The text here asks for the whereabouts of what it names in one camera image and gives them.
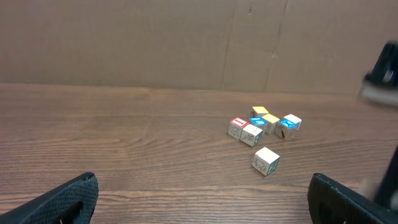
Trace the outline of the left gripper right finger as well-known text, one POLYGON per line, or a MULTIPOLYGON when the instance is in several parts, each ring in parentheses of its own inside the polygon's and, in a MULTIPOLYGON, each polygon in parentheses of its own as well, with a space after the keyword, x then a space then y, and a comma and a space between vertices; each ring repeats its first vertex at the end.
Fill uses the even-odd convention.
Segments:
POLYGON ((397 224, 397 214, 321 173, 308 187, 313 224, 397 224))

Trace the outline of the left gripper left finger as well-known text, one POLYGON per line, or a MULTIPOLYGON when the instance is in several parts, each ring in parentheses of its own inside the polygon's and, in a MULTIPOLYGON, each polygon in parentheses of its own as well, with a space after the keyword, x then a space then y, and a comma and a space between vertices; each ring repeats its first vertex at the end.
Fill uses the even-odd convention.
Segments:
POLYGON ((89 224, 99 194, 98 180, 85 172, 1 215, 1 224, 89 224))

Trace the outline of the white block frog picture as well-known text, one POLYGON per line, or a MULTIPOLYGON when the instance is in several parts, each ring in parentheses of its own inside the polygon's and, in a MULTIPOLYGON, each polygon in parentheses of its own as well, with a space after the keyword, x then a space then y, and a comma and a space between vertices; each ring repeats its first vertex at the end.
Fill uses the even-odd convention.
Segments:
POLYGON ((280 156, 278 154, 263 147, 255 153, 252 166, 264 176, 268 176, 276 170, 279 159, 280 156))

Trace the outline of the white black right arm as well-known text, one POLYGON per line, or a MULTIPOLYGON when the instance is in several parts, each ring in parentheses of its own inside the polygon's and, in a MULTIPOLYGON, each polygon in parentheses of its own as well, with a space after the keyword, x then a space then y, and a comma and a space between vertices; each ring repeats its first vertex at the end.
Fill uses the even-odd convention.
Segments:
POLYGON ((376 190, 373 201, 386 209, 397 212, 397 149, 376 190))

